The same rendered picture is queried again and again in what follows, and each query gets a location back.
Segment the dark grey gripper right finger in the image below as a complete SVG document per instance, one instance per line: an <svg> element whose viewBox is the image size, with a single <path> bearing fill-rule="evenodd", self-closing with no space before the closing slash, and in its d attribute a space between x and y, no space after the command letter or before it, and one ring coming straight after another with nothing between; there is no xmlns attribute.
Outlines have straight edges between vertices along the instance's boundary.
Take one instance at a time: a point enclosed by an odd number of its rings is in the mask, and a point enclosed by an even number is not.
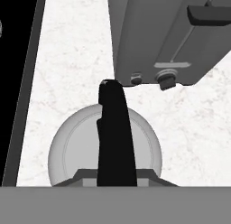
<svg viewBox="0 0 231 224"><path fill-rule="evenodd" d="M160 186L176 187L176 184L160 178L155 173L154 169L137 169L136 175L137 175L138 187L160 187Z"/></svg>

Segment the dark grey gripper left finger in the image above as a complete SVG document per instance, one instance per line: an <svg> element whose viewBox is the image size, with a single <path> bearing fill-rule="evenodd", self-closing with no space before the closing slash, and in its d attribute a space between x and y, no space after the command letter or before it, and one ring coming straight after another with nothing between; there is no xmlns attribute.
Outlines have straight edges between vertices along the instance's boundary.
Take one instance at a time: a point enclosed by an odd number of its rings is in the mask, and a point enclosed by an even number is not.
<svg viewBox="0 0 231 224"><path fill-rule="evenodd" d="M97 187L97 169L78 169L72 178L55 184L55 187Z"/></svg>

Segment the grey kettle with black handle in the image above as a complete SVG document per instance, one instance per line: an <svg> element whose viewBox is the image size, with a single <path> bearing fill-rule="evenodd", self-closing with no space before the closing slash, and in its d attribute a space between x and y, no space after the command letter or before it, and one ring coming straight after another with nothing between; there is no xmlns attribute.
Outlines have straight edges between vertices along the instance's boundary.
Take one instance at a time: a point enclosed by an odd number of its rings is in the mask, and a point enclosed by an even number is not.
<svg viewBox="0 0 231 224"><path fill-rule="evenodd" d="M97 186L137 186L137 169L154 169L161 178L162 150L151 125L127 106L121 84L105 79L98 102L68 117L51 142L51 185L78 169L97 169Z"/></svg>

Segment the small grey appliance knob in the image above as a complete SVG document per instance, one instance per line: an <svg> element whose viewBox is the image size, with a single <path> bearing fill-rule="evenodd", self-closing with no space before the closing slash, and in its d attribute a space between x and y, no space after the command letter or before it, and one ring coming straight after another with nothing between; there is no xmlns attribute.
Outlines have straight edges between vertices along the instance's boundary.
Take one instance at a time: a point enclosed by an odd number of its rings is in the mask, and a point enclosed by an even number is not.
<svg viewBox="0 0 231 224"><path fill-rule="evenodd" d="M131 84L132 85L140 85L142 83L142 73L141 72L135 72L131 76Z"/></svg>

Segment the large dark appliance knob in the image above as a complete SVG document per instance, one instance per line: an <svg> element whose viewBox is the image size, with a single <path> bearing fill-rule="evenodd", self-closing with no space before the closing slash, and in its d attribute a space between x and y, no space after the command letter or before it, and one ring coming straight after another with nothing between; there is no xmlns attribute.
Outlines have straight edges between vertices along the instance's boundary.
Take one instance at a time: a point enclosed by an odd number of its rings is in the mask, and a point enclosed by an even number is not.
<svg viewBox="0 0 231 224"><path fill-rule="evenodd" d="M178 72L175 69L161 70L156 74L156 80L161 90L171 89L176 86Z"/></svg>

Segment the black hob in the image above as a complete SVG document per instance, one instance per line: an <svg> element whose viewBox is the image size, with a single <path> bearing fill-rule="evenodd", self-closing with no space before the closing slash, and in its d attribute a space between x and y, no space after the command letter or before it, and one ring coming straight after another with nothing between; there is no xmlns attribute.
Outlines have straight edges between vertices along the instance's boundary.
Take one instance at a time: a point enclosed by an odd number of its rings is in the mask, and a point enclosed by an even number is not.
<svg viewBox="0 0 231 224"><path fill-rule="evenodd" d="M0 0L1 187L17 184L46 0Z"/></svg>

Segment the grey countertop appliance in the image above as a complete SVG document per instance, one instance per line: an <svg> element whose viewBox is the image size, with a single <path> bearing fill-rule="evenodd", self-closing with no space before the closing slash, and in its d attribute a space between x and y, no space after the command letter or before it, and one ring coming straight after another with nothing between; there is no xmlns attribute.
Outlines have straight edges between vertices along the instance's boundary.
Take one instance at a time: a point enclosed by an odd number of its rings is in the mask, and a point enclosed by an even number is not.
<svg viewBox="0 0 231 224"><path fill-rule="evenodd" d="M202 79L231 51L231 24L189 22L187 6L207 1L231 7L231 0L108 0L115 79L133 87L132 74L141 72L141 84L158 84L165 69L183 86Z"/></svg>

